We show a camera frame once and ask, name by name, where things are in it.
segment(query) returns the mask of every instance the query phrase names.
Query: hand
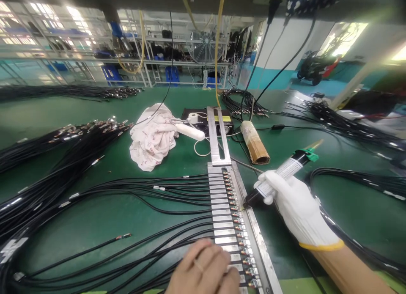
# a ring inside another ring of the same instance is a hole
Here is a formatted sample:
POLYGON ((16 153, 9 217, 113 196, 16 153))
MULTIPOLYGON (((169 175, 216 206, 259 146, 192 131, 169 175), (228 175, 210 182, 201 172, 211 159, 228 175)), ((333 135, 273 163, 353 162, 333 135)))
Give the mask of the hand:
POLYGON ((238 270, 227 272, 230 260, 230 254, 210 240, 196 241, 173 272, 165 293, 239 294, 238 270))
POLYGON ((311 250, 343 247, 343 242, 321 216, 319 204, 305 183, 294 176, 285 180, 274 171, 261 174, 258 180, 267 181, 277 191, 278 209, 302 247, 311 250))

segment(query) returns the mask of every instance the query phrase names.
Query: yellow cable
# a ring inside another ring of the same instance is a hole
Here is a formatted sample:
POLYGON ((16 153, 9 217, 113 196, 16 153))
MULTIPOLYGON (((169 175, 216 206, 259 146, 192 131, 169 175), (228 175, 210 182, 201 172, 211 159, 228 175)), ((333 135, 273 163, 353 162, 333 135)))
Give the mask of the yellow cable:
POLYGON ((141 37, 143 38, 143 41, 142 41, 142 46, 143 46, 143 48, 142 48, 142 50, 141 50, 141 62, 140 62, 140 66, 139 66, 135 71, 127 70, 127 69, 125 68, 125 66, 123 65, 123 63, 121 62, 120 56, 118 57, 118 64, 121 66, 121 68, 122 68, 125 72, 130 73, 130 74, 137 74, 139 71, 141 71, 141 68, 142 68, 142 66, 143 66, 143 64, 144 64, 145 29, 144 29, 143 12, 142 12, 142 11, 139 11, 139 12, 140 12, 141 37))
POLYGON ((196 29, 197 31, 199 31, 199 32, 203 32, 203 31, 206 29, 206 27, 208 27, 208 25, 210 24, 211 20, 213 19, 213 14, 210 16, 210 19, 209 19, 209 21, 206 23, 206 25, 204 26, 203 30, 200 30, 200 29, 198 29, 198 27, 197 27, 197 25, 196 25, 196 22, 195 22, 195 19, 193 18, 192 10, 190 9, 189 2, 187 2, 187 0, 182 0, 182 1, 183 1, 183 4, 185 5, 186 11, 187 11, 187 13, 189 14, 190 20, 192 21, 193 26, 195 27, 195 29, 196 29))
POLYGON ((219 54, 219 38, 220 38, 220 23, 221 23, 221 15, 223 13, 223 6, 224 6, 224 0, 220 0, 220 6, 219 6, 219 15, 217 18, 217 32, 216 32, 216 47, 214 49, 214 79, 216 80, 216 100, 217 104, 220 107, 220 102, 219 102, 219 94, 217 91, 217 62, 218 62, 218 54, 219 54))

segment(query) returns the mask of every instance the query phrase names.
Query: metal rail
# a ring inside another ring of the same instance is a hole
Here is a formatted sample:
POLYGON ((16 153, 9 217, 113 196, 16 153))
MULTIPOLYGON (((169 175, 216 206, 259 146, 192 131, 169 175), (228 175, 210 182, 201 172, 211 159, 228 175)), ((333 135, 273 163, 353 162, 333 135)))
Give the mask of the metal rail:
MULTIPOLYGON (((219 113, 219 120, 222 120, 219 107, 207 107, 212 158, 213 152, 216 154, 218 151, 214 109, 219 113)), ((224 152, 229 155, 222 122, 219 125, 224 152)), ((217 155, 214 158, 207 166, 214 242, 231 254, 230 266, 240 273, 241 294, 248 293, 248 288, 256 289, 259 294, 282 294, 255 214, 251 208, 240 210, 247 192, 237 163, 230 161, 230 164, 221 165, 218 164, 217 155)))

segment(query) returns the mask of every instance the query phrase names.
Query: workbench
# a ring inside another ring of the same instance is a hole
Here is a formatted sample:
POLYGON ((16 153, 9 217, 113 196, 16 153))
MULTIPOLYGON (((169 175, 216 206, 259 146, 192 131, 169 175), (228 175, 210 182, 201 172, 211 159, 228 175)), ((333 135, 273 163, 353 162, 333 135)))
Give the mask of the workbench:
MULTIPOLYGON (((135 122, 146 107, 160 102, 166 91, 167 87, 147 88, 137 96, 124 100, 111 99, 109 102, 50 97, 0 104, 0 148, 10 146, 24 137, 33 138, 43 135, 67 124, 82 124, 94 119, 105 120, 113 115, 116 116, 117 121, 128 119, 130 122, 135 122)), ((268 90, 262 96, 260 104, 279 112, 284 108, 285 101, 300 103, 301 96, 295 91, 268 90)), ((173 88, 165 104, 175 117, 180 117, 184 108, 202 109, 208 105, 216 105, 216 99, 213 90, 173 88)), ((271 127, 274 124, 315 126, 301 120, 272 114, 269 114, 269 118, 255 116, 253 123, 257 129, 271 127)), ((324 139, 322 146, 317 149, 320 159, 307 164, 297 175, 299 179, 303 179, 306 173, 318 167, 390 174, 391 165, 387 160, 362 150, 352 140, 310 129, 285 128, 282 131, 258 132, 271 157, 268 165, 256 166, 261 170, 276 169, 294 150, 324 139)), ((151 173, 142 172, 131 160, 129 154, 131 142, 129 133, 121 136, 118 142, 107 149, 105 157, 86 172, 70 193, 83 191, 93 185, 119 178, 173 177, 207 173, 207 162, 211 157, 198 157, 193 151, 195 141, 189 137, 181 135, 176 140, 176 147, 169 151, 162 164, 156 166, 151 173)), ((231 156, 248 163, 239 143, 228 138, 228 145, 231 156)), ((209 143, 200 142, 196 148, 201 154, 208 153, 209 143)), ((59 147, 0 175, 0 201, 15 195, 20 189, 45 176, 52 165, 62 157, 65 150, 65 146, 59 147)), ((249 193, 257 176, 247 167, 240 165, 239 170, 249 193)), ((331 176, 320 176, 316 179, 315 194, 334 221, 351 237, 386 257, 406 263, 404 248, 406 246, 404 230, 406 211, 402 202, 367 187, 331 176)), ((153 199, 152 203, 172 211, 201 209, 198 206, 157 199, 153 199)), ((284 293, 318 293, 319 290, 305 266, 297 243, 292 240, 275 208, 265 206, 257 208, 255 215, 284 293)), ((128 239, 120 240, 56 267, 43 276, 51 277, 69 273, 92 264, 100 258, 105 258, 152 233, 191 218, 191 216, 167 216, 154 212, 138 199, 128 195, 92 198, 75 205, 46 224, 24 248, 19 256, 18 266, 26 272, 31 272, 118 235, 133 234, 128 239)), ((138 259, 140 255, 145 255, 150 250, 150 245, 142 245, 135 251, 124 254, 120 259, 108 263, 105 269, 112 269, 120 263, 138 259)), ((181 258, 184 252, 185 249, 171 252, 162 262, 159 262, 162 267, 148 270, 132 286, 161 272, 181 258)), ((317 263, 312 261, 312 264, 317 275, 325 276, 317 263)), ((119 279, 115 281, 116 283, 110 283, 106 290, 124 280, 119 279)), ((322 283, 329 292, 337 291, 328 278, 322 278, 322 283)), ((396 285, 395 287, 399 293, 406 293, 404 288, 396 285)), ((21 293, 27 293, 27 291, 22 289, 21 293)))

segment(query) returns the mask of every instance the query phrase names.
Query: rag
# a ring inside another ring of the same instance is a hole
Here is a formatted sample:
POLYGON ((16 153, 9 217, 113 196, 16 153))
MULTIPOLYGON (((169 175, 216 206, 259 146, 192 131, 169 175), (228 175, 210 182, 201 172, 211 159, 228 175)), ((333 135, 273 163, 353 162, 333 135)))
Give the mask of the rag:
POLYGON ((152 171, 161 164, 169 150, 176 146, 175 138, 179 137, 176 126, 170 122, 174 116, 168 107, 164 104, 159 107, 160 104, 145 109, 137 123, 147 120, 130 131, 133 140, 130 155, 143 171, 152 171))

